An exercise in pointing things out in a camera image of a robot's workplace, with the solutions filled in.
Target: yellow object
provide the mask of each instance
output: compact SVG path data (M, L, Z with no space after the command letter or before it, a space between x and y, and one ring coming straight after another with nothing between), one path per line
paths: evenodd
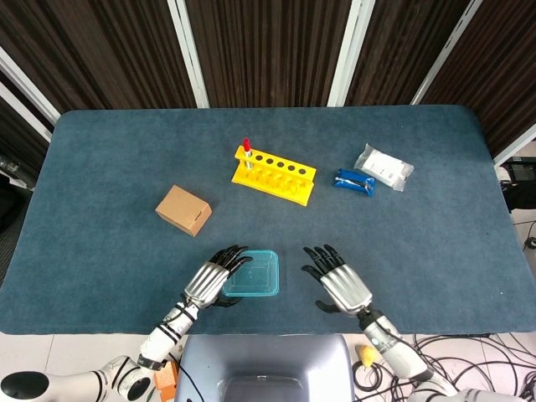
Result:
M314 186L312 180L317 172L314 167L276 157L253 148L251 156L247 157L244 147L241 145L234 157L239 159L240 163L231 180L233 183L288 199L304 207L307 206Z
M359 348L359 358L361 358L361 363L363 366L370 367L379 358L379 353L376 349L371 348L370 346L363 345Z
M161 370L154 374L154 385L160 391L160 400L162 402L175 399L177 377L177 365L174 362L167 362Z

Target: table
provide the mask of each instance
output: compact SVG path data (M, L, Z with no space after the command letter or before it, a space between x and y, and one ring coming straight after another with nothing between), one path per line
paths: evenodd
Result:
M235 149L317 168L304 208L230 182ZM334 188L366 142L415 165L403 193ZM209 202L196 238L154 209ZM148 333L216 250L275 250L280 294L201 312L191 333L357 332L300 270L329 243L402 332L536 329L536 287L476 117L460 106L72 111L54 130L8 275L0 331Z

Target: transparent plastic box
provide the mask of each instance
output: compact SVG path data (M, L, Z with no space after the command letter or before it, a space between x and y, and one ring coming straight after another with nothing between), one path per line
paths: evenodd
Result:
M279 293L279 257L272 250L248 250L253 257L225 282L222 292L229 297L275 296Z

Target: blue packet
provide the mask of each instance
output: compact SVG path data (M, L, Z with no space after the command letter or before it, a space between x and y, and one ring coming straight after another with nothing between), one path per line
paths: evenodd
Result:
M372 197L374 194L374 185L376 180L362 173L357 173L352 170L338 169L335 176L335 187L350 188L351 190L359 191Z

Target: dark curtain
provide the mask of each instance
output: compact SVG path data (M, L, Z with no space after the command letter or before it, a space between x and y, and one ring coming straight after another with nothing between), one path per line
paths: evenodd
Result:
M0 2L0 44L59 112L196 106L165 0Z
M473 109L494 157L536 123L536 1L483 2L421 103Z
M37 178L49 143L0 98L0 155Z
M346 106L409 104L469 0L377 0Z
M212 107L325 106L350 0L187 0Z

